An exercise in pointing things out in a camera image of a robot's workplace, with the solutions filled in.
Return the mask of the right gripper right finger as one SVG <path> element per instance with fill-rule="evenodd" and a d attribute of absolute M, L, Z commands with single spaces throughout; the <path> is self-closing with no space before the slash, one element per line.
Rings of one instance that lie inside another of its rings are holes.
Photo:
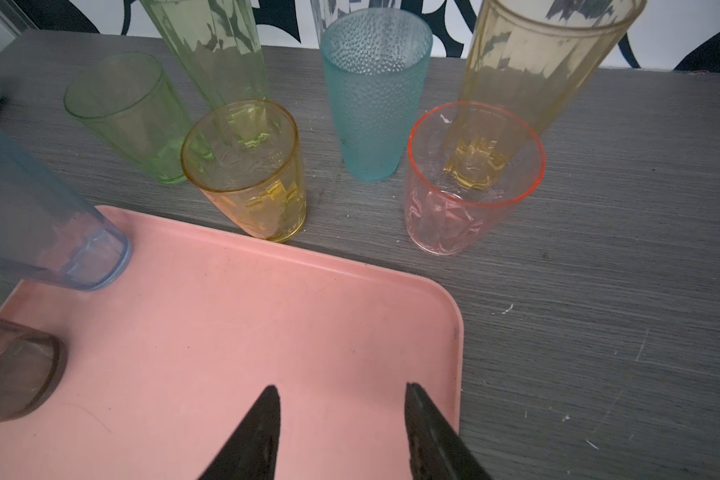
<path fill-rule="evenodd" d="M 492 479 L 418 383 L 406 384 L 404 417 L 413 479 Z"/>

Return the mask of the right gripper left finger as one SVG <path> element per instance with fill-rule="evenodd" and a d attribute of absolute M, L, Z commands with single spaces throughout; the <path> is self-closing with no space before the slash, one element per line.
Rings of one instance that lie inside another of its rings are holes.
<path fill-rule="evenodd" d="M 200 479 L 272 480 L 280 432 L 280 396 L 275 385 L 268 385 Z"/>

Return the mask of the pink plastic tray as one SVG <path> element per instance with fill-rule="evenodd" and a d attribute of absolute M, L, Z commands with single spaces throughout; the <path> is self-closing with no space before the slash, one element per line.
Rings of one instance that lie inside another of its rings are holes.
<path fill-rule="evenodd" d="M 0 423 L 0 479 L 195 479 L 269 386 L 280 479 L 406 479 L 405 389 L 460 416 L 464 324 L 412 274 L 106 206 L 132 243 L 94 292 L 23 281 L 0 317 L 60 337 L 64 375 Z"/>

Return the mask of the dark grey tumbler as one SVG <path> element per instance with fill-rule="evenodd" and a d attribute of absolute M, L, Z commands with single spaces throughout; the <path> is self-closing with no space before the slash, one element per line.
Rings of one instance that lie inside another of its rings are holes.
<path fill-rule="evenodd" d="M 0 318 L 0 422 L 36 410 L 58 386 L 67 347 L 55 335 Z"/>

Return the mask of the blue tall tumbler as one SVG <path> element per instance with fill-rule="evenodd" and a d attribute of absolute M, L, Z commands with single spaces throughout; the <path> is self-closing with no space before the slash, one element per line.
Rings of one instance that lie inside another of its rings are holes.
<path fill-rule="evenodd" d="M 0 272 L 93 291 L 131 258 L 128 237 L 0 130 Z"/>

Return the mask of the tall green glass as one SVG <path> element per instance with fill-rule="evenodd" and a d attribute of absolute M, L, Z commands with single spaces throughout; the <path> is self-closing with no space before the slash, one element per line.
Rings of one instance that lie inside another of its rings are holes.
<path fill-rule="evenodd" d="M 265 131 L 269 82 L 252 6 L 248 1 L 144 1 L 145 11 L 212 110 L 238 103 L 242 141 L 257 144 Z"/>

